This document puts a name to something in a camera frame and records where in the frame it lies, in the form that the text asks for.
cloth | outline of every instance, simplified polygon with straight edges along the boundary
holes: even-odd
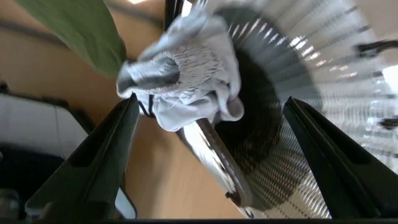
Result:
[[[116,78],[126,51],[101,0],[15,0],[103,75]]]
[[[138,62],[125,62],[116,87],[121,98],[135,93],[147,111],[153,95],[153,112],[167,131],[200,118],[216,123],[244,114],[238,63],[224,20],[200,9],[176,18]]]

gray cloth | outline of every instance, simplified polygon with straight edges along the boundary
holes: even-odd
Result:
[[[237,121],[244,108],[235,54],[222,19],[194,9],[179,17],[136,63],[124,63],[116,87],[121,98],[135,93],[159,125],[177,131],[197,119]]]

wooden floor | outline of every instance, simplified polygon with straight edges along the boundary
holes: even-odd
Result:
[[[131,7],[163,16],[163,1],[149,0]],[[145,21],[112,13],[130,57],[136,57],[162,33]],[[51,33],[11,0],[1,1],[0,19]],[[72,107],[85,110],[96,124],[119,101],[115,80],[100,76],[72,51],[2,29],[0,80],[16,93],[63,98]],[[126,186],[139,218],[243,217],[177,135],[162,130],[153,119],[142,117],[139,121]]]

white rag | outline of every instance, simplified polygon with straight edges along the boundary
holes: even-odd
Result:
[[[176,18],[137,62],[125,62],[116,87],[121,98],[135,93],[146,111],[153,95],[153,113],[167,131],[200,118],[217,123],[237,121],[244,114],[238,98],[238,63],[226,24],[200,8]]]

